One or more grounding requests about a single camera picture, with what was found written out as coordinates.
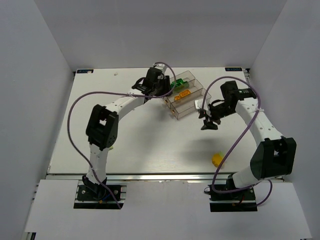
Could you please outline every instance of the clear plastic box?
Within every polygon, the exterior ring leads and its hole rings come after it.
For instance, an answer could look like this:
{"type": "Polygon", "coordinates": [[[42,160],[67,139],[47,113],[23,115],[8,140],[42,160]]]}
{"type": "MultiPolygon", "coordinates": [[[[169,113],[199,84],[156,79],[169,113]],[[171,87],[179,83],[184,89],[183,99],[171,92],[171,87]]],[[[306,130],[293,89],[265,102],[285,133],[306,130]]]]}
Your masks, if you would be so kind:
{"type": "Polygon", "coordinates": [[[179,96],[179,93],[183,92],[184,90],[188,89],[191,94],[200,90],[200,89],[203,89],[204,86],[202,86],[202,84],[197,80],[197,79],[193,79],[191,81],[188,81],[188,86],[187,87],[184,87],[184,88],[180,88],[179,89],[179,92],[174,92],[171,96],[165,96],[163,98],[164,102],[166,103],[166,105],[171,108],[171,104],[173,104],[175,102],[175,97],[179,96]]]}
{"type": "MultiPolygon", "coordinates": [[[[170,105],[170,110],[175,116],[176,119],[180,119],[196,110],[195,100],[203,99],[205,96],[206,90],[201,88],[187,95],[186,97],[181,98],[180,100],[176,100],[172,102],[170,105]]],[[[206,95],[206,102],[209,103],[211,99],[211,95],[208,93],[206,95]]]]}
{"type": "MultiPolygon", "coordinates": [[[[193,76],[193,74],[190,71],[184,71],[183,73],[178,74],[177,76],[175,76],[175,78],[178,79],[182,79],[185,82],[189,82],[193,79],[196,79],[195,76],[193,76]]],[[[175,80],[174,77],[170,78],[170,83],[172,83],[175,80]]]]}

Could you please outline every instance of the cable tie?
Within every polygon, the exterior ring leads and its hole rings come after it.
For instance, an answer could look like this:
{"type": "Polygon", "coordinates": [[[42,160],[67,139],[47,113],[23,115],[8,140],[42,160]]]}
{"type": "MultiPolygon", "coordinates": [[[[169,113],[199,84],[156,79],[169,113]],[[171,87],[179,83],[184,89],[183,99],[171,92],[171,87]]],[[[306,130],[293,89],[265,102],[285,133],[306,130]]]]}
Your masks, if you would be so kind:
{"type": "Polygon", "coordinates": [[[264,111],[265,111],[264,109],[258,108],[258,107],[256,106],[255,109],[254,109],[252,112],[250,112],[250,113],[252,114],[252,113],[255,113],[255,112],[264,112],[264,111]]]}

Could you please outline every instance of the sticker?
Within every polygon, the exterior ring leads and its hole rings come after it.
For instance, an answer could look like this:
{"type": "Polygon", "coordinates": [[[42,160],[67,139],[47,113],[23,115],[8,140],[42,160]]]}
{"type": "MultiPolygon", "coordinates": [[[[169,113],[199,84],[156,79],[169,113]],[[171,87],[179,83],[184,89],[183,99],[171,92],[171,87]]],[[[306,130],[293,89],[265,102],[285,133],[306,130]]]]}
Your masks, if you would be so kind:
{"type": "Polygon", "coordinates": [[[93,69],[78,69],[76,71],[77,74],[93,74],[94,70],[93,69]]]}
{"type": "Polygon", "coordinates": [[[241,67],[225,67],[226,72],[242,72],[241,67]]]}

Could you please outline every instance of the white floor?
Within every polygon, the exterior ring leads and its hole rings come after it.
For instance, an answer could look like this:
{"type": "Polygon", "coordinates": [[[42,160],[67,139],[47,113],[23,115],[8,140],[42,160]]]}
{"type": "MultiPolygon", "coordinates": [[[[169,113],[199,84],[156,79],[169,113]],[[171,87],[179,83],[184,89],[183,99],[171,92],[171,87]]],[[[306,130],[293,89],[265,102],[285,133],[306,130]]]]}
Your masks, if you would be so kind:
{"type": "MultiPolygon", "coordinates": [[[[73,209],[77,180],[41,180],[26,224],[36,240],[299,240],[311,234],[292,183],[257,212],[210,212],[206,183],[130,182],[121,210],[73,209]]],[[[256,200],[269,183],[254,187],[256,200]]]]}
{"type": "MultiPolygon", "coordinates": [[[[67,111],[80,95],[91,91],[126,93],[137,79],[144,77],[147,68],[95,69],[93,73],[76,74],[67,111]]],[[[241,71],[226,72],[223,67],[175,68],[180,74],[191,71],[206,88],[221,76],[234,76],[245,80],[241,71]]],[[[221,80],[209,93],[211,100],[222,99],[221,80]]],[[[237,83],[239,88],[247,88],[237,83]]],[[[89,156],[87,123],[96,104],[107,105],[117,99],[114,95],[91,95],[83,98],[71,117],[71,135],[76,145],[89,156]]],[[[67,114],[56,142],[48,173],[84,174],[88,165],[72,148],[67,137],[67,114]]],[[[245,129],[243,120],[233,114],[221,120],[218,130],[201,131],[203,120],[194,112],[176,120],[161,99],[152,99],[138,107],[119,123],[118,138],[109,152],[108,174],[148,173],[212,173],[216,167],[211,158],[218,152],[226,153],[245,129]]],[[[237,172],[245,168],[256,150],[256,143],[248,132],[234,149],[221,172],[237,172]]]]}

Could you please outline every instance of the yellow object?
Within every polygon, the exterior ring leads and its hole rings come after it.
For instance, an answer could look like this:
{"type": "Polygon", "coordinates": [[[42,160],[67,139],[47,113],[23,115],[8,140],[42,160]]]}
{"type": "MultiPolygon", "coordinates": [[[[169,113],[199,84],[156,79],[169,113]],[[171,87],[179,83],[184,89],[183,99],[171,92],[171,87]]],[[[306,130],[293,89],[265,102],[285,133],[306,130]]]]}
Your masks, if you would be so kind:
{"type": "Polygon", "coordinates": [[[190,92],[189,89],[187,89],[187,90],[184,90],[184,91],[180,92],[180,93],[179,93],[179,96],[180,96],[181,98],[184,98],[184,97],[188,96],[189,94],[191,94],[191,92],[190,92]]]}
{"type": "Polygon", "coordinates": [[[221,152],[216,153],[215,155],[213,155],[213,157],[212,157],[213,165],[215,167],[218,167],[223,158],[224,158],[224,156],[223,156],[223,154],[221,152]]]}

